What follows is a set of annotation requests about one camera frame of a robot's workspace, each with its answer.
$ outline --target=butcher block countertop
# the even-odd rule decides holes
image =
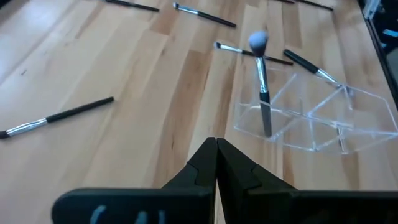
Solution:
[[[270,35],[266,55],[288,60],[283,50],[292,49],[339,82],[384,97],[398,118],[356,0],[317,2],[335,11],[275,0],[179,2],[238,25],[231,29],[178,12],[171,0],[136,1],[160,12],[97,0],[12,0],[0,10],[1,130],[116,101],[0,141],[0,223],[51,223],[53,202],[78,187],[161,187],[208,136],[227,139],[298,189],[396,190],[394,141],[340,156],[233,128],[236,92],[254,60],[213,42],[249,49],[257,30]],[[216,209],[224,223],[219,199]]]

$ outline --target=clear acrylic organizer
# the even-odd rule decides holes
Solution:
[[[267,69],[270,103],[259,99],[256,73],[242,77],[234,127],[271,142],[311,152],[349,154],[398,136],[384,98],[315,75]],[[266,137],[261,105],[271,111]]]

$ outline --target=silver ferrule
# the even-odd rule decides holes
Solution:
[[[27,124],[20,125],[16,128],[9,129],[9,130],[7,130],[7,134],[9,136],[14,136],[14,135],[25,133],[25,132],[33,130],[35,128],[44,126],[46,124],[47,124],[47,120],[45,118],[43,118],[38,121],[30,122]]]
[[[266,61],[264,57],[256,57],[257,64],[257,73],[260,79],[260,92],[267,93],[268,92],[268,83],[267,83],[267,70],[266,70]]]
[[[339,85],[338,81],[333,78],[331,75],[327,74],[327,72],[323,71],[322,69],[318,69],[318,71],[315,74],[318,77],[326,79],[330,83],[334,83],[335,85]]]
[[[228,45],[224,45],[224,44],[221,44],[220,48],[224,49],[224,50],[230,50],[230,51],[233,51],[233,52],[237,52],[237,53],[242,53],[243,52],[242,49],[237,49],[237,48],[234,48],[234,47],[231,47],[231,46],[228,46]]]
[[[194,9],[191,9],[189,7],[179,6],[178,9],[181,10],[181,11],[192,13],[192,14],[196,14],[196,15],[198,14],[198,11],[196,11]]]

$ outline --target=wood grain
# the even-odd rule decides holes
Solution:
[[[335,11],[273,0],[180,1],[238,25],[230,29],[178,12],[171,0],[137,1],[159,13],[95,0],[11,1],[0,10],[1,129],[107,96],[116,102],[0,141],[0,223],[51,223],[54,200],[77,187],[161,187],[208,136],[226,138],[299,189],[396,190],[396,139],[338,156],[234,129],[234,103],[254,62],[212,44],[248,49],[261,29],[270,32],[268,55],[295,50],[339,82],[384,97],[398,118],[356,0],[317,2]],[[224,223],[219,198],[216,209]]]

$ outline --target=wooden table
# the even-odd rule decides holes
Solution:
[[[397,189],[394,142],[336,156],[283,150],[233,128],[234,95],[254,62],[213,42],[247,49],[263,29],[267,55],[294,49],[340,82],[385,97],[398,118],[356,0],[318,2],[334,13],[272,0],[180,1],[234,21],[234,30],[178,12],[171,0],[137,1],[158,14],[95,0],[11,1],[0,10],[1,129],[116,102],[0,142],[0,223],[50,223],[54,200],[77,187],[161,187],[208,136],[299,189]]]

